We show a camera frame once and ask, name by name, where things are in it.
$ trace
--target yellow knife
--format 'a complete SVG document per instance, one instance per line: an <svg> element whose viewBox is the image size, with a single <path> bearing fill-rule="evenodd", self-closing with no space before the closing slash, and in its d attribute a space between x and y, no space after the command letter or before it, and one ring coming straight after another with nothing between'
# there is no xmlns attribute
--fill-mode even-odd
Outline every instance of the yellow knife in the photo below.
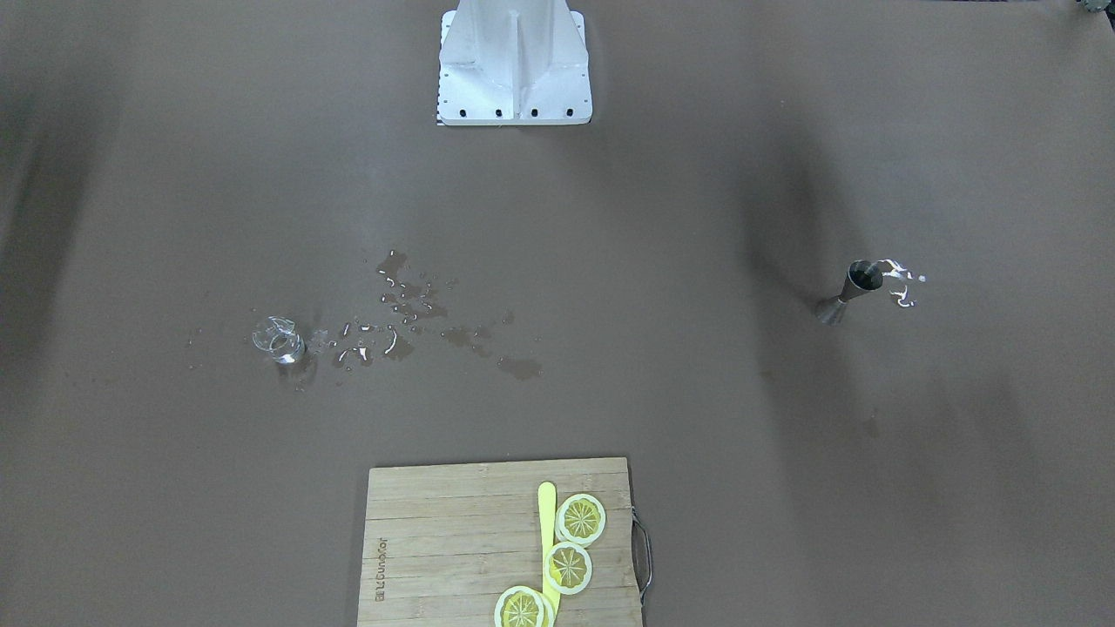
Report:
<svg viewBox="0 0 1115 627"><path fill-rule="evenodd" d="M561 604L561 592L546 579L546 554L554 547L554 513L558 510L558 489L549 481L539 484L539 523L542 525L542 596L554 606L554 617Z"/></svg>

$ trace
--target table surface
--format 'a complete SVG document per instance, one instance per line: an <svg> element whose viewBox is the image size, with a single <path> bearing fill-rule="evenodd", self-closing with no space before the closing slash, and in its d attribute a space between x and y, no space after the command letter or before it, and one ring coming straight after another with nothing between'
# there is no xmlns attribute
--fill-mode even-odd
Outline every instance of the table surface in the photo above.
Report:
<svg viewBox="0 0 1115 627"><path fill-rule="evenodd" d="M369 467L611 455L652 627L1115 619L1106 18L583 0L592 123L460 129L452 8L0 7L0 623L351 626Z"/></svg>

